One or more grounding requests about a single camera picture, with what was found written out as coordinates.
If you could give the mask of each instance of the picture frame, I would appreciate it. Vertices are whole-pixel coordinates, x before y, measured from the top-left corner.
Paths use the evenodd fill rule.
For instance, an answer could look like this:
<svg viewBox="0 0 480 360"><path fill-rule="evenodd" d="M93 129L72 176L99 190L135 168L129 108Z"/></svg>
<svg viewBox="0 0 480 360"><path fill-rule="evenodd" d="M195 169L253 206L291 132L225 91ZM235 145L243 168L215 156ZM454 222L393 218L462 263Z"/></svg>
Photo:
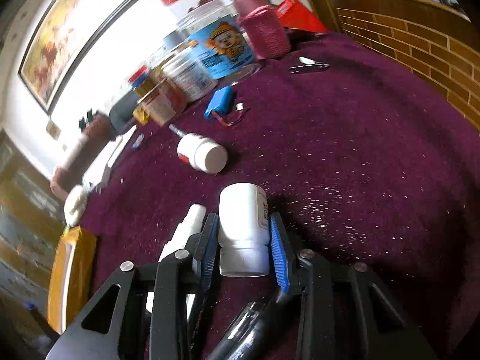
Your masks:
<svg viewBox="0 0 480 360"><path fill-rule="evenodd" d="M98 38L137 1L52 0L18 69L21 81L47 115Z"/></svg>

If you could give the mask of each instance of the yellow hat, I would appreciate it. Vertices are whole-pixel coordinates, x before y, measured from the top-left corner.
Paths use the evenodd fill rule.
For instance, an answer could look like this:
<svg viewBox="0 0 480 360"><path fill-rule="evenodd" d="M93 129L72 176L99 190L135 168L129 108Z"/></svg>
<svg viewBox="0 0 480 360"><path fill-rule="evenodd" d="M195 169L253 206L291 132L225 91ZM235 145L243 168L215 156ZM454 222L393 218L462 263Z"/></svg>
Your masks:
<svg viewBox="0 0 480 360"><path fill-rule="evenodd" d="M223 34L224 32L227 32L230 30L235 30L238 32L238 29L235 26L232 26L227 21L220 21L218 28L212 32L212 35L210 35L210 39L215 39L220 34Z"/></svg>

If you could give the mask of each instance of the silver rivet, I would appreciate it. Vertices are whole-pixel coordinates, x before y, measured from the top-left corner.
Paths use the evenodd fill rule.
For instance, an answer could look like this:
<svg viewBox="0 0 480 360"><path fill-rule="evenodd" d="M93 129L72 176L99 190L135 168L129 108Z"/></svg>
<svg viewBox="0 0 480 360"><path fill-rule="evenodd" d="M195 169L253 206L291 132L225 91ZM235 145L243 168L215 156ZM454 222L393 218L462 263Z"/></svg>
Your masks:
<svg viewBox="0 0 480 360"><path fill-rule="evenodd" d="M131 271L133 267L134 267L134 264L131 261L124 261L120 265L120 270L122 272L128 272L128 271Z"/></svg>
<svg viewBox="0 0 480 360"><path fill-rule="evenodd" d="M364 262L356 262L355 264L353 264L353 269L355 269L357 272L367 272L368 265Z"/></svg>
<svg viewBox="0 0 480 360"><path fill-rule="evenodd" d="M177 250L175 252L175 257L177 257L179 260L188 257L188 250L186 249Z"/></svg>
<svg viewBox="0 0 480 360"><path fill-rule="evenodd" d="M311 259L314 255L315 252L311 249L302 249L300 250L300 257L303 257L304 259Z"/></svg>

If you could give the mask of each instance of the cartoon character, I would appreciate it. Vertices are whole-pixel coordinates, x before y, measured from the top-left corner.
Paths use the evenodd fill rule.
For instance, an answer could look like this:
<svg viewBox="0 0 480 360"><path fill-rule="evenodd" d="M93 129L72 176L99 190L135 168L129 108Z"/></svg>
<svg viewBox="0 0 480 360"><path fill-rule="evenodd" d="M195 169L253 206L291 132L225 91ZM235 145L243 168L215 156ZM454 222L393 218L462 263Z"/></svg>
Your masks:
<svg viewBox="0 0 480 360"><path fill-rule="evenodd" d="M210 35L207 47L214 49L219 55L225 55L230 62L234 63L243 54L245 42L235 26L226 21L220 21L217 29Z"/></svg>

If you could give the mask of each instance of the yellow object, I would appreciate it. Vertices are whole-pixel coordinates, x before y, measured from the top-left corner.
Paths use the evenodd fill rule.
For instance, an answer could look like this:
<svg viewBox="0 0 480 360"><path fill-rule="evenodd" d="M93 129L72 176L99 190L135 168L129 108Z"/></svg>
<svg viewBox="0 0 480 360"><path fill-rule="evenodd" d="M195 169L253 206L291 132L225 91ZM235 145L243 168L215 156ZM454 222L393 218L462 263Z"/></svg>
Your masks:
<svg viewBox="0 0 480 360"><path fill-rule="evenodd" d="M62 334L86 304L97 237L77 226L60 237L53 261L47 320Z"/></svg>
<svg viewBox="0 0 480 360"><path fill-rule="evenodd" d="M145 126L150 120L150 115L148 115L148 112L145 109L143 109L141 105L139 105L137 108L133 110L133 117L142 126Z"/></svg>

